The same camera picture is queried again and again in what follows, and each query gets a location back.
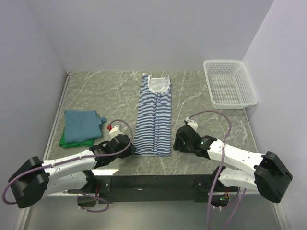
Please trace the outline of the striped tank top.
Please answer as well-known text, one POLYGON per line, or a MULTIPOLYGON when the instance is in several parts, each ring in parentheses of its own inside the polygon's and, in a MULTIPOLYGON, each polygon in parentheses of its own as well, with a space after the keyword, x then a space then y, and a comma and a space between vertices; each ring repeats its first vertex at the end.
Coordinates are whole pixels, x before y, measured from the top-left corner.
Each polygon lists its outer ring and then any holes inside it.
POLYGON ((169 75, 143 74, 134 134, 135 155, 171 156, 172 93, 169 75))

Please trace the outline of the blue tank top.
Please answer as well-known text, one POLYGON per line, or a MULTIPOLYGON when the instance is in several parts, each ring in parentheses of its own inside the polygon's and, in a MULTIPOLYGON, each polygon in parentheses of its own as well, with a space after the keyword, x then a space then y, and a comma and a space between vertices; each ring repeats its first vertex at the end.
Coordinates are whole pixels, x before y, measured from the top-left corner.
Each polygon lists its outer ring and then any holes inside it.
POLYGON ((66 110, 64 117, 64 138, 67 143, 101 138, 101 126, 107 121, 104 116, 99 116, 95 110, 66 110))

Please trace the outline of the green tank top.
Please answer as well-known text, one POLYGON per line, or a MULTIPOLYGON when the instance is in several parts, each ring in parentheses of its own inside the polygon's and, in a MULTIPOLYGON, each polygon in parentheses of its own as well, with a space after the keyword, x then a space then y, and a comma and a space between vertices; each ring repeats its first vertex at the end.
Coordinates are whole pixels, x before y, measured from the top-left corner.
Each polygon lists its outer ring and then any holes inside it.
POLYGON ((72 148, 72 147, 83 147, 83 146, 92 146, 94 144, 95 139, 90 139, 86 141, 78 141, 78 142, 67 142, 65 139, 65 132, 62 133, 61 138, 59 140, 59 146, 62 148, 72 148))

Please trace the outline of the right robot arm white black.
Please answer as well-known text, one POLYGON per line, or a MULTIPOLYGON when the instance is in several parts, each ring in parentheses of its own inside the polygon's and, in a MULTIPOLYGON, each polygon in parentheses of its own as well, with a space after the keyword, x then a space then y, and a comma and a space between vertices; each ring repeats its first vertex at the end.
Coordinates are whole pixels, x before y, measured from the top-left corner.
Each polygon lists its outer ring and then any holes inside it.
POLYGON ((223 144, 221 140, 208 135, 201 137, 190 125, 177 130, 173 149, 223 162, 221 171, 214 171, 214 177, 210 180, 215 191, 222 191, 225 187, 246 188, 258 191, 271 202, 280 203, 293 179, 275 153, 254 153, 223 144))

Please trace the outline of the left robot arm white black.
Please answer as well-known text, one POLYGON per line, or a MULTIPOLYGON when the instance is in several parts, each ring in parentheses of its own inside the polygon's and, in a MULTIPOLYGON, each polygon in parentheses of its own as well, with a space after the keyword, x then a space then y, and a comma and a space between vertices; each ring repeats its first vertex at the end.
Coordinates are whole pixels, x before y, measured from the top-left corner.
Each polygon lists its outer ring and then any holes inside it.
POLYGON ((99 183, 94 169, 107 166, 117 158, 134 154, 136 148, 128 135, 119 134, 75 155, 41 161, 28 159, 8 180, 18 208, 26 208, 49 194, 80 190, 96 192, 99 183))

